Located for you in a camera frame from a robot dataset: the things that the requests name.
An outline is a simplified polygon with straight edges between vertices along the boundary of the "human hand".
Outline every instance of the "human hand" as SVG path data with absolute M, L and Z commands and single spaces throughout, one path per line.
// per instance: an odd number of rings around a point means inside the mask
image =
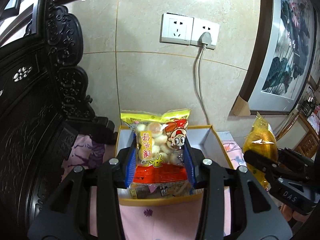
M 303 216 L 301 214 L 299 214 L 296 211 L 293 211 L 292 208 L 290 208 L 289 206 L 282 204 L 280 211 L 282 213 L 282 215 L 284 216 L 285 220 L 290 221 L 292 218 L 294 218 L 295 220 L 299 221 L 299 222 L 306 222 L 307 219 L 309 218 L 310 214 Z

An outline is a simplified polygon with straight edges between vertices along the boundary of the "silver bolt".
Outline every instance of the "silver bolt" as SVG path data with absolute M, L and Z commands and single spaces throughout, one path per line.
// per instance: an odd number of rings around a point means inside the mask
M 206 158 L 206 159 L 203 159 L 203 160 L 202 160 L 202 163 L 203 163 L 204 165 L 211 165 L 211 164 L 212 164 L 212 160 Z
M 74 172 L 81 172 L 82 170 L 83 170 L 82 166 L 76 166 L 76 167 L 73 168 Z
M 246 173 L 248 171 L 248 168 L 246 166 L 239 166 L 239 171 Z
M 119 163 L 119 160 L 117 158 L 111 158 L 109 160 L 110 165 L 117 165 Z

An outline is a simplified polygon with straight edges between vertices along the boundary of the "tile grout line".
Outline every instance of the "tile grout line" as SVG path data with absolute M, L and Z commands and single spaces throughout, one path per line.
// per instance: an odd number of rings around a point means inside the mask
M 117 85 L 117 96 L 118 96 L 118 106 L 119 106 L 119 115 L 120 115 L 120 100 L 119 100 L 119 86 L 118 86 L 118 69 L 117 69 L 117 26 L 118 26 L 118 11 L 119 11 L 119 0 L 117 2 L 117 14 L 116 14 L 116 38 L 115 38 L 115 57 L 116 57 L 116 85 Z
M 165 54 L 165 55 L 197 58 L 197 57 L 192 57 L 192 56 L 188 56 L 188 55 L 164 53 L 164 52 L 151 52 L 151 51 L 100 51 L 100 52 L 87 52 L 87 53 L 83 53 L 83 54 L 109 53 L 109 52 L 115 52 L 116 54 L 117 53 L 121 53 L 121 52 L 127 52 L 127 53 L 128 52 L 133 52 L 133 53 L 154 53 L 154 54 Z M 233 66 L 233 65 L 230 65 L 230 64 L 227 64 L 227 63 L 223 63 L 223 62 L 219 62 L 219 61 L 215 61 L 215 60 L 211 60 L 211 59 L 204 58 L 203 60 L 207 60 L 207 61 L 210 61 L 210 62 L 215 62 L 215 63 L 219 63 L 219 64 L 223 64 L 223 65 L 227 65 L 227 66 L 230 66 L 230 67 L 235 67 L 235 68 L 238 68 L 238 69 L 241 69 L 241 70 L 248 71 L 247 69 L 244 69 L 244 68 L 240 68 L 240 67 L 237 67 L 237 66 Z

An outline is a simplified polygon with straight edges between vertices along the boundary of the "open box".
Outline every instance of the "open box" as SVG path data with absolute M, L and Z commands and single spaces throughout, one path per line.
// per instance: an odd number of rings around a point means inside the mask
M 190 146 L 202 151 L 204 157 L 210 158 L 220 166 L 233 169 L 222 142 L 212 126 L 189 126 L 187 137 Z M 116 143 L 115 155 L 123 148 L 130 147 L 133 141 L 133 131 L 121 125 Z M 126 189 L 118 189 L 119 203 L 126 206 L 160 206 L 189 202 L 202 198 L 202 194 L 156 198 L 156 199 L 133 199 Z

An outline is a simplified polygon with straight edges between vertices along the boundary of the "wall socket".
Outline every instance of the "wall socket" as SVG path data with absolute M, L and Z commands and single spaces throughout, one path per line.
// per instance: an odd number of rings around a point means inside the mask
M 211 34 L 212 42 L 207 45 L 207 48 L 215 49 L 218 41 L 219 29 L 220 25 L 217 23 L 194 18 L 190 44 L 202 47 L 200 37 L 204 32 L 209 32 Z
M 160 41 L 189 45 L 191 43 L 192 25 L 192 17 L 164 13 Z

